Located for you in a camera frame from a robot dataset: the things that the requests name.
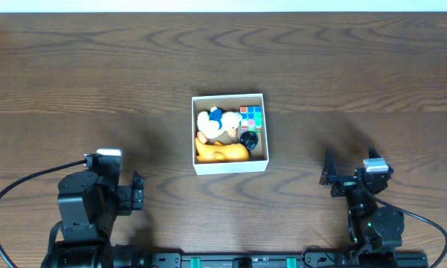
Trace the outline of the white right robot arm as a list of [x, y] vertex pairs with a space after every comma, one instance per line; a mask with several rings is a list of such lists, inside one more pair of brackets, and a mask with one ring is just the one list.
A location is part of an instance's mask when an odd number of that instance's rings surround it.
[[320, 185], [331, 187], [332, 197], [347, 201], [349, 234], [355, 243], [350, 253], [352, 259], [362, 254], [392, 252], [402, 245], [405, 227], [403, 213], [387, 205], [380, 207], [375, 199], [376, 194], [386, 189], [393, 168], [373, 147], [362, 164], [353, 175], [339, 176], [335, 159], [328, 150], [319, 181]]

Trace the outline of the colourful puzzle cube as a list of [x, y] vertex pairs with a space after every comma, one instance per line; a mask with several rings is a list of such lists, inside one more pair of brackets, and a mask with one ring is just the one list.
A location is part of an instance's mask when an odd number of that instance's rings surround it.
[[262, 109], [260, 106], [241, 106], [239, 112], [242, 116], [241, 131], [259, 133], [263, 126]]

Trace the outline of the plush yellow duck toy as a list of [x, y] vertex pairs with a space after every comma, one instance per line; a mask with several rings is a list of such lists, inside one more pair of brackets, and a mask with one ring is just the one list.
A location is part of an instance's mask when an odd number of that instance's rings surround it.
[[220, 108], [213, 106], [209, 112], [202, 111], [197, 115], [196, 137], [203, 144], [209, 139], [218, 138], [223, 133], [235, 138], [241, 121], [242, 115], [239, 112], [223, 112]]

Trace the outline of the black round wheel toy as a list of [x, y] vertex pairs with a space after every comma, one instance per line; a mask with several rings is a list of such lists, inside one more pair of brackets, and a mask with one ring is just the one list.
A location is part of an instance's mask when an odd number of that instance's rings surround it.
[[259, 144], [259, 136], [255, 131], [243, 132], [239, 138], [240, 144], [243, 144], [247, 150], [254, 150]]

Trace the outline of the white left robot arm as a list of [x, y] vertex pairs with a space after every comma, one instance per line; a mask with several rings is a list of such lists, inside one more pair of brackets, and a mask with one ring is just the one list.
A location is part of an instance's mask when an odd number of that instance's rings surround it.
[[51, 229], [42, 267], [150, 267], [151, 257], [132, 245], [111, 244], [116, 218], [144, 206], [144, 178], [133, 173], [130, 185], [105, 183], [90, 170], [66, 176], [58, 184], [62, 218]]

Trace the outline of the orange plastic duck toy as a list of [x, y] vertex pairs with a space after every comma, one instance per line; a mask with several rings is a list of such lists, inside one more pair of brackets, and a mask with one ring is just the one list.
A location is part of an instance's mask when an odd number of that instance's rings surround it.
[[245, 162], [250, 159], [249, 152], [243, 144], [203, 144], [195, 138], [196, 161], [198, 163]]

